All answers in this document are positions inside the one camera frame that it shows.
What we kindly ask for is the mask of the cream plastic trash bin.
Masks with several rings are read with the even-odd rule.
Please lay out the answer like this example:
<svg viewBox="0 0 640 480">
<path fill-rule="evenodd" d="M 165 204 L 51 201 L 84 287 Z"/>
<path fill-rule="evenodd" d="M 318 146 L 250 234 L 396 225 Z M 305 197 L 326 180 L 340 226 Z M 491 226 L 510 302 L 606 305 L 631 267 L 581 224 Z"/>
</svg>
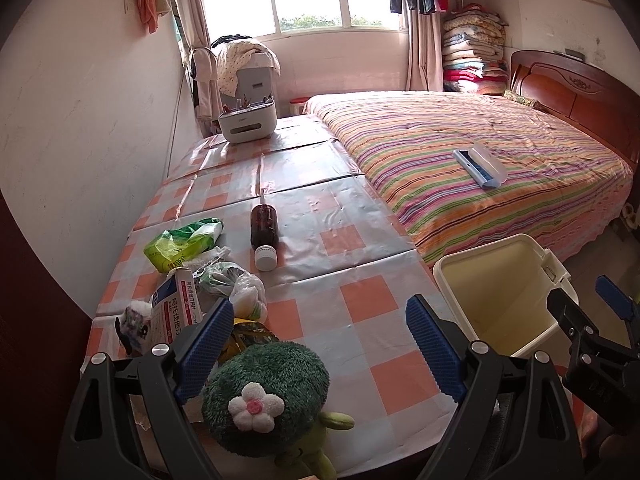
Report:
<svg viewBox="0 0 640 480">
<path fill-rule="evenodd" d="M 548 293 L 578 299 L 570 272 L 533 237 L 515 234 L 455 252 L 434 265 L 436 284 L 469 340 L 482 340 L 504 356 L 547 352 L 570 362 L 570 340 L 547 309 Z"/>
</svg>

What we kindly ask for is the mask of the small crumpled printed wrapper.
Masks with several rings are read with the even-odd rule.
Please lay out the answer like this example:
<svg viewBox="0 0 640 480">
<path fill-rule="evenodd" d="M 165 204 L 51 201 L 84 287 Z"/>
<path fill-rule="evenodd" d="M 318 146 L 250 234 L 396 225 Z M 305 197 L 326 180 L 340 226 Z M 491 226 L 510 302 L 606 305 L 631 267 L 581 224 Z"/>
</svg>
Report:
<svg viewBox="0 0 640 480">
<path fill-rule="evenodd" d="M 132 300 L 115 320 L 115 332 L 127 356 L 142 356 L 149 348 L 152 306 Z"/>
</svg>

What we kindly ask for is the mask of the white medicine box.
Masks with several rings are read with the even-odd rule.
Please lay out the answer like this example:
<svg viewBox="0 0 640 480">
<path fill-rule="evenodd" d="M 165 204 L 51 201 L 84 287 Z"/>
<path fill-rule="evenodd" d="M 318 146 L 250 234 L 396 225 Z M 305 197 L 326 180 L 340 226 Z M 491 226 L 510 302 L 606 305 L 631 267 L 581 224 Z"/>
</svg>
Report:
<svg viewBox="0 0 640 480">
<path fill-rule="evenodd" d="M 152 296 L 150 345 L 172 344 L 184 328 L 202 319 L 192 271 L 175 269 Z"/>
</svg>

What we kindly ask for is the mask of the pair of slippers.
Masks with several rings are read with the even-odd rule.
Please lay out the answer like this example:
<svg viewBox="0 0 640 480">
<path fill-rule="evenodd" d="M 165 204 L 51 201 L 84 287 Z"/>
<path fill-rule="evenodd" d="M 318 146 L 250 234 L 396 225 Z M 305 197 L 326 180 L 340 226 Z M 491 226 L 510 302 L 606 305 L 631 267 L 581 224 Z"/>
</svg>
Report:
<svg viewBox="0 0 640 480">
<path fill-rule="evenodd" d="M 631 203 L 626 203 L 620 211 L 620 224 L 626 232 L 636 240 L 640 237 L 639 209 L 634 208 Z"/>
</svg>

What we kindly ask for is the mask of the green plush broccoli toy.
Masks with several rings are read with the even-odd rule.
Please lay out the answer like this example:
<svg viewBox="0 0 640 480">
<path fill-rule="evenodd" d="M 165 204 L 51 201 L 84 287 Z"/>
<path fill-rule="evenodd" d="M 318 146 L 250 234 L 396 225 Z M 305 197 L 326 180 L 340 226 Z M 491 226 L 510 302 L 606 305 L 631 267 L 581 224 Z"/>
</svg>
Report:
<svg viewBox="0 0 640 480">
<path fill-rule="evenodd" d="M 294 341 L 254 344 L 210 375 L 202 414 L 214 440 L 244 457 L 271 456 L 304 477 L 335 479 L 324 452 L 330 430 L 348 431 L 355 419 L 326 412 L 330 374 L 322 359 Z"/>
</svg>

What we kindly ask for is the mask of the crumpled clear plastic bag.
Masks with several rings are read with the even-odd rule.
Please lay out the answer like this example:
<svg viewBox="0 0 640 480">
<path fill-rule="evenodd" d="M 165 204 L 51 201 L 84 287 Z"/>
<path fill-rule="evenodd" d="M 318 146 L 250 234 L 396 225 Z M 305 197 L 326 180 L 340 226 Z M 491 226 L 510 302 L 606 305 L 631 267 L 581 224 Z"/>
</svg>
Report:
<svg viewBox="0 0 640 480">
<path fill-rule="evenodd" d="M 234 316 L 243 320 L 265 322 L 268 318 L 264 283 L 230 257 L 226 246 L 214 247 L 186 263 L 192 271 L 201 310 L 213 309 L 219 299 L 227 299 Z"/>
</svg>

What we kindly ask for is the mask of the green plastic wrapper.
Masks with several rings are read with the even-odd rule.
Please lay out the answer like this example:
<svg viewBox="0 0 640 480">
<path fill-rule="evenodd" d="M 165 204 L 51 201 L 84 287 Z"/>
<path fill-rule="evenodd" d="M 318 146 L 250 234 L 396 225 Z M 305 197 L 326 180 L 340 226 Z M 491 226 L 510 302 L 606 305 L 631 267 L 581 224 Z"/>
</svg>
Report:
<svg viewBox="0 0 640 480">
<path fill-rule="evenodd" d="M 204 218 L 179 229 L 165 230 L 143 248 L 154 268 L 163 274 L 182 266 L 216 246 L 224 230 L 218 218 Z"/>
</svg>

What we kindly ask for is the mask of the checkered plastic table cover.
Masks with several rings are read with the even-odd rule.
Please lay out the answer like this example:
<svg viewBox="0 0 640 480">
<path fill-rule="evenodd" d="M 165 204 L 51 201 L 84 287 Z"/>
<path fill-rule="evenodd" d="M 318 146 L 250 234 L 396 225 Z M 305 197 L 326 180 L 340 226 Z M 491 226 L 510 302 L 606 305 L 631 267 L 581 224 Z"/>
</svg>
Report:
<svg viewBox="0 0 640 480">
<path fill-rule="evenodd" d="M 355 419 L 333 431 L 326 454 L 343 478 L 411 479 L 444 433 L 454 402 L 442 394 L 405 321 L 407 299 L 449 311 L 405 230 L 319 119 L 280 120 L 267 139 L 198 142 L 160 185 L 127 236 L 91 326 L 87 350 L 125 350 L 116 316 L 147 300 L 162 278 L 143 249 L 161 232 L 204 219 L 219 244 L 254 266 L 250 212 L 276 208 L 277 267 L 262 276 L 266 324 L 311 348 L 331 377 L 326 407 Z"/>
</svg>

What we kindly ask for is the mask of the brown glass bottle white cap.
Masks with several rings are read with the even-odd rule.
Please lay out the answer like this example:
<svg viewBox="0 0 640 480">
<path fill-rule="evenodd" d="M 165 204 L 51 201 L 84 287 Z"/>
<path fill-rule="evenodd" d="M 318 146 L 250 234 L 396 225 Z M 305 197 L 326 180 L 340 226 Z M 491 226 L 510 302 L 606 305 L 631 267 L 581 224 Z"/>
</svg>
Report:
<svg viewBox="0 0 640 480">
<path fill-rule="evenodd" d="M 260 272 L 273 271 L 278 265 L 278 217 L 276 208 L 263 198 L 250 213 L 250 244 L 255 268 Z"/>
</svg>

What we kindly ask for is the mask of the white blue lint brush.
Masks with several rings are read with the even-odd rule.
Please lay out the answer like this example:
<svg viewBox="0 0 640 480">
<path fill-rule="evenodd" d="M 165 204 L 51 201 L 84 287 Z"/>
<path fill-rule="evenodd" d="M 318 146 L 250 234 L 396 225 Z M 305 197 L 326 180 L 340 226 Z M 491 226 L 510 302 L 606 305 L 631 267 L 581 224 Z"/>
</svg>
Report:
<svg viewBox="0 0 640 480">
<path fill-rule="evenodd" d="M 454 159 L 483 190 L 500 188 L 508 173 L 500 160 L 484 145 L 475 143 L 467 150 L 453 150 Z"/>
</svg>

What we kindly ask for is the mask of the striped bed sheet mattress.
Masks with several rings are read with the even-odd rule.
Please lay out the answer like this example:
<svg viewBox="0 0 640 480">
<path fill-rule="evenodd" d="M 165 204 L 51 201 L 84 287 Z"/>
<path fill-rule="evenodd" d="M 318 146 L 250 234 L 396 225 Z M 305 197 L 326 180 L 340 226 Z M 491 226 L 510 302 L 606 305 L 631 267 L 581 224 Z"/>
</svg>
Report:
<svg viewBox="0 0 640 480">
<path fill-rule="evenodd" d="M 518 233 L 566 259 L 618 216 L 634 176 L 587 133 L 502 96 L 322 94 L 305 110 L 341 142 L 426 264 Z"/>
</svg>

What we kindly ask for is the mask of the wooden red headboard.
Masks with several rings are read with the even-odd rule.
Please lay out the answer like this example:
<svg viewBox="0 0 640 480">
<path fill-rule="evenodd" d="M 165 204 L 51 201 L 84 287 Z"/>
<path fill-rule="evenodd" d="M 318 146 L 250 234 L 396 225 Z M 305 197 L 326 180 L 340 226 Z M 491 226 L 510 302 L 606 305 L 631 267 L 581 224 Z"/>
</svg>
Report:
<svg viewBox="0 0 640 480">
<path fill-rule="evenodd" d="M 518 50 L 510 90 L 639 165 L 639 96 L 600 68 L 565 55 Z"/>
</svg>

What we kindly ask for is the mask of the white storage basket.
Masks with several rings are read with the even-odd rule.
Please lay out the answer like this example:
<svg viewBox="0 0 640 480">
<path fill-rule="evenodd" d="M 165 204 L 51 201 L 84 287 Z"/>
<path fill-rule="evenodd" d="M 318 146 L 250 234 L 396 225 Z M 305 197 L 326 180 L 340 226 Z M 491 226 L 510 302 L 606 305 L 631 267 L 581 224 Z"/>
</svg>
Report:
<svg viewBox="0 0 640 480">
<path fill-rule="evenodd" d="M 268 138 L 276 130 L 277 121 L 276 102 L 271 98 L 221 114 L 218 118 L 222 135 L 231 144 Z"/>
</svg>

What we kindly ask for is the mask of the stack of folded quilts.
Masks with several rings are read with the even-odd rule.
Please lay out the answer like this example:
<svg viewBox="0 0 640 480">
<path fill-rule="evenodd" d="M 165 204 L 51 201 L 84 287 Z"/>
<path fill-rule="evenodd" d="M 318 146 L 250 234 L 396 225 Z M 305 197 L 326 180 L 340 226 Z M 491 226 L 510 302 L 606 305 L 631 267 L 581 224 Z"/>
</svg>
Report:
<svg viewBox="0 0 640 480">
<path fill-rule="evenodd" d="M 442 24 L 442 78 L 451 92 L 498 96 L 506 91 L 506 22 L 477 3 Z"/>
</svg>

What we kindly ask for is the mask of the right beige curtain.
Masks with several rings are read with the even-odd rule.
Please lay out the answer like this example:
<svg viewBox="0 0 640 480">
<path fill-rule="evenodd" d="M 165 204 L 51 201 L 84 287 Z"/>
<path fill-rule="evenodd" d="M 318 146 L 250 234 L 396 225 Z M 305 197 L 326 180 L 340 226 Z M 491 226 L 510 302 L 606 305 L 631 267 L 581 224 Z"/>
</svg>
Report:
<svg viewBox="0 0 640 480">
<path fill-rule="evenodd" d="M 405 10 L 408 30 L 407 91 L 442 92 L 442 19 L 438 12 Z"/>
</svg>

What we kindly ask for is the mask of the beige curtain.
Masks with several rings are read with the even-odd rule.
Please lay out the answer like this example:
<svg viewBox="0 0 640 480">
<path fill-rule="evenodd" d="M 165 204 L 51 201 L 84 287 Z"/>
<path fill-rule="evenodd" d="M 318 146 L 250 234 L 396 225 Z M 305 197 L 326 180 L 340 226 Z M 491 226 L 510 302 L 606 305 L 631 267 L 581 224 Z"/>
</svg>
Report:
<svg viewBox="0 0 640 480">
<path fill-rule="evenodd" d="M 438 12 L 405 10 L 408 30 L 407 91 L 442 92 L 442 19 Z"/>
<path fill-rule="evenodd" d="M 170 0 L 188 56 L 195 118 L 202 136 L 212 136 L 222 112 L 216 56 L 210 48 L 202 0 Z"/>
</svg>

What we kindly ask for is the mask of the left beige curtain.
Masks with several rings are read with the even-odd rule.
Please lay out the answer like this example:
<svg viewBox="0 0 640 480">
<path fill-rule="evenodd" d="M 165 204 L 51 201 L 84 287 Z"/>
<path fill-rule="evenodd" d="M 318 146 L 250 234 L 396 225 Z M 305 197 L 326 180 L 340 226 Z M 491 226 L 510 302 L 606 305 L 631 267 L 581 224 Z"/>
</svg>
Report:
<svg viewBox="0 0 640 480">
<path fill-rule="evenodd" d="M 202 0 L 170 0 L 188 56 L 195 118 L 202 136 L 212 136 L 222 112 L 216 56 L 210 48 Z"/>
</svg>

